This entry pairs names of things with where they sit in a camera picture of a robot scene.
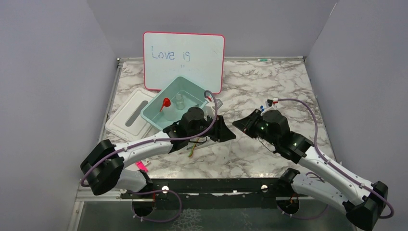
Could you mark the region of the red cap wash bottle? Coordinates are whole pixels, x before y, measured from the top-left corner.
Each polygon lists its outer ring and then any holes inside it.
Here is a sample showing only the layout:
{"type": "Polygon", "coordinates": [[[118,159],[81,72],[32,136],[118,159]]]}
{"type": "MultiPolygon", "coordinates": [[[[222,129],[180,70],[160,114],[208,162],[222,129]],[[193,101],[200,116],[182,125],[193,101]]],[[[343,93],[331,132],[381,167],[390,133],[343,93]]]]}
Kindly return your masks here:
{"type": "Polygon", "coordinates": [[[168,121],[175,121],[177,119],[176,108],[169,98],[164,98],[160,112],[168,121]]]}

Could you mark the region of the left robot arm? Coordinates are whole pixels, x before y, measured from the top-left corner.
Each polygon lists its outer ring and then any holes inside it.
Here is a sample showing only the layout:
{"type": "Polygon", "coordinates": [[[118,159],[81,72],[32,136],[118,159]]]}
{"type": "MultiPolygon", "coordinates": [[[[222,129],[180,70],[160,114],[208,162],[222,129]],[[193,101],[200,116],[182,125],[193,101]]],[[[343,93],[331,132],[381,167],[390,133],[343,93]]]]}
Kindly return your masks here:
{"type": "Polygon", "coordinates": [[[109,139],[99,142],[80,164],[84,174],[80,184],[90,187],[94,195],[102,195],[124,181],[123,170],[130,164],[176,152],[198,137],[226,142],[236,135],[226,126],[223,116],[205,116],[201,108],[191,107],[179,121],[150,137],[121,144],[109,139]]]}

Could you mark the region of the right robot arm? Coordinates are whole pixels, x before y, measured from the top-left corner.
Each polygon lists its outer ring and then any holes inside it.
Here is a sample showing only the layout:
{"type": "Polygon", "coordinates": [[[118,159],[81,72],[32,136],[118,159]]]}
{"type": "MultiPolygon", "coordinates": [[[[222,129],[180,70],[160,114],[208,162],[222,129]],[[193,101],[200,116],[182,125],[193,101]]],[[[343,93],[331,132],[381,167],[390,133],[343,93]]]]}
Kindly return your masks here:
{"type": "Polygon", "coordinates": [[[388,187],[384,183],[364,179],[321,153],[311,140],[291,131],[287,118],[278,110],[262,114],[255,109],[232,124],[247,136],[272,144],[283,158],[309,169],[324,180],[317,182],[296,173],[278,182],[278,191],[282,195],[296,192],[311,196],[338,209],[356,227],[373,230],[385,208],[388,187]]]}

